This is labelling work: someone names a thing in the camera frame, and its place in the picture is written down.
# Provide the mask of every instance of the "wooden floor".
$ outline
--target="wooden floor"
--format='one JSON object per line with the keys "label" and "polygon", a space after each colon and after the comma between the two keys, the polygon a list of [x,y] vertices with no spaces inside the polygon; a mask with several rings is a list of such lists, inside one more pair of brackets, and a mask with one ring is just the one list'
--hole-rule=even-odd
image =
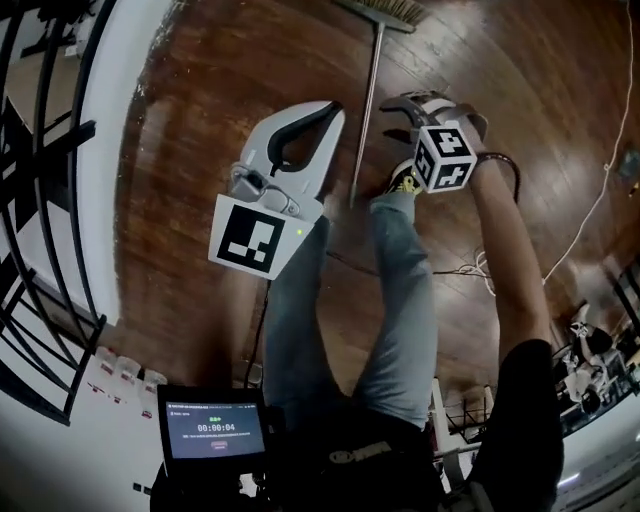
{"label": "wooden floor", "polygon": [[[328,0],[185,3],[149,57],[126,126],[116,219],[122,320],[111,343],[176,382],[224,384],[229,361],[250,346],[264,285],[210,263],[207,249],[216,196],[226,191],[230,167],[258,121],[311,100],[346,107],[327,199],[331,250],[374,268],[366,201],[354,211],[346,204],[372,31]],[[414,35],[386,39],[376,103],[435,89],[484,113],[489,147],[522,168],[520,208],[546,272],[598,195],[617,135],[628,83],[624,4],[436,0],[428,12]],[[636,89],[623,144],[640,144],[639,100]],[[382,136],[402,122],[374,112],[363,198],[405,156]],[[607,313],[615,305],[605,270],[615,273],[640,251],[640,194],[629,198],[628,188],[612,176],[580,243],[547,284],[560,328],[585,298]],[[434,270],[473,260],[482,240],[468,191],[423,195],[417,209],[416,229]],[[483,282],[438,276],[436,302],[438,375],[448,397],[495,383],[498,324]],[[376,279],[329,259],[318,317],[347,391],[382,315]]]}

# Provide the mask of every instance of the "fiducial marker cube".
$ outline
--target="fiducial marker cube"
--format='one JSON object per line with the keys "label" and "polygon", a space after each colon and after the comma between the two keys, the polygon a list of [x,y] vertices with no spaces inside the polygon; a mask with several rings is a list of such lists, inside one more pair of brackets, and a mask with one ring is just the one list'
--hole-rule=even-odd
{"label": "fiducial marker cube", "polygon": [[477,161],[457,121],[420,129],[413,171],[428,193],[464,188]]}

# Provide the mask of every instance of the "broom handle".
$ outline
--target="broom handle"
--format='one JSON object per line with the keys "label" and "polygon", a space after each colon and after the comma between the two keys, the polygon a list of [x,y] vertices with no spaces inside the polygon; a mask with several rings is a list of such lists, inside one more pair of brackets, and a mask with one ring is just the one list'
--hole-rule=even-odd
{"label": "broom handle", "polygon": [[369,70],[369,90],[367,91],[367,103],[364,107],[362,115],[362,126],[360,128],[360,142],[358,144],[358,156],[356,158],[356,166],[353,171],[353,181],[351,182],[351,193],[349,197],[349,206],[353,208],[356,199],[356,190],[358,187],[358,175],[362,166],[362,158],[364,157],[364,148],[367,144],[367,132],[369,131],[369,121],[371,120],[371,110],[373,108],[373,95],[376,90],[376,79],[378,77],[378,67],[380,65],[380,54],[382,53],[382,41],[384,39],[385,24],[378,23],[376,26],[376,44],[371,57],[371,69]]}

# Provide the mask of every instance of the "broom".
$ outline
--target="broom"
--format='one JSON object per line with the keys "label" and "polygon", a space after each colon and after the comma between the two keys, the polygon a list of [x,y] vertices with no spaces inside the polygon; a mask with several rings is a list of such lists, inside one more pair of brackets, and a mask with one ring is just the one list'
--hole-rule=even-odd
{"label": "broom", "polygon": [[384,31],[389,28],[412,34],[416,26],[426,16],[426,11],[422,5],[414,0],[334,0],[334,2],[348,11],[357,14],[375,25],[376,41],[371,58],[371,68],[369,70],[369,85],[367,91],[367,102],[362,115],[362,126],[360,128],[360,142],[358,144],[358,156],[356,158],[355,169],[353,171],[353,181],[351,182],[351,192],[349,204],[353,208],[356,198],[358,175],[364,156],[364,148],[367,142],[367,132],[371,120],[371,109],[373,107],[373,94],[376,87],[378,67],[380,65],[380,54],[382,53],[382,41]]}

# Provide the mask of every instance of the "forearm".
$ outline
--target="forearm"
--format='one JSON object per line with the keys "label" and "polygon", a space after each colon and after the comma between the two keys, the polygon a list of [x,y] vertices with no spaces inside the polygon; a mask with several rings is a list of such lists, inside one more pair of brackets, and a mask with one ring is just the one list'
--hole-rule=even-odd
{"label": "forearm", "polygon": [[549,312],[533,245],[495,162],[474,171],[475,199],[500,320],[500,359],[523,338],[549,341]]}

